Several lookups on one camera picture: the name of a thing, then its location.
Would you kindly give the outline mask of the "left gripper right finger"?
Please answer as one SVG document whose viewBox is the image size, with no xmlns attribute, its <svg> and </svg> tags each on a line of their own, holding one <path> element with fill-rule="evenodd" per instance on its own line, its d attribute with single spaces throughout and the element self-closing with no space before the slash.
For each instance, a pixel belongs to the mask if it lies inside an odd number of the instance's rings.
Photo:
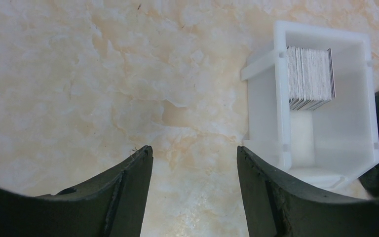
<svg viewBox="0 0 379 237">
<path fill-rule="evenodd" d="M 379 197 L 317 188 L 241 146 L 237 170 L 252 237 L 379 237 Z"/>
</svg>

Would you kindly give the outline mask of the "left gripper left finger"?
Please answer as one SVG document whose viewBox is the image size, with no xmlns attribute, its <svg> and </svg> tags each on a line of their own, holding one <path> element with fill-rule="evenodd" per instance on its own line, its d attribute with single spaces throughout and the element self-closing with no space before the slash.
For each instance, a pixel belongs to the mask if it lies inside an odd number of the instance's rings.
<svg viewBox="0 0 379 237">
<path fill-rule="evenodd" d="M 143 146 L 112 168 L 55 195 L 0 188 L 0 237 L 138 237 L 153 167 Z"/>
</svg>

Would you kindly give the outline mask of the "white translucent plastic card box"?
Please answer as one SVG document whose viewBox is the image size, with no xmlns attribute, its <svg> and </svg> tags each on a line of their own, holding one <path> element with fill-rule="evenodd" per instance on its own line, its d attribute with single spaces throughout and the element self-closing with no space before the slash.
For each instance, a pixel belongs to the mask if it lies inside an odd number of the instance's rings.
<svg viewBox="0 0 379 237">
<path fill-rule="evenodd" d="M 289 80 L 304 67 L 288 47 L 322 52 L 335 97 L 292 110 Z M 247 58 L 248 133 L 243 145 L 272 166 L 316 187 L 347 186 L 379 163 L 373 61 L 366 34 L 276 21 L 271 43 Z"/>
</svg>

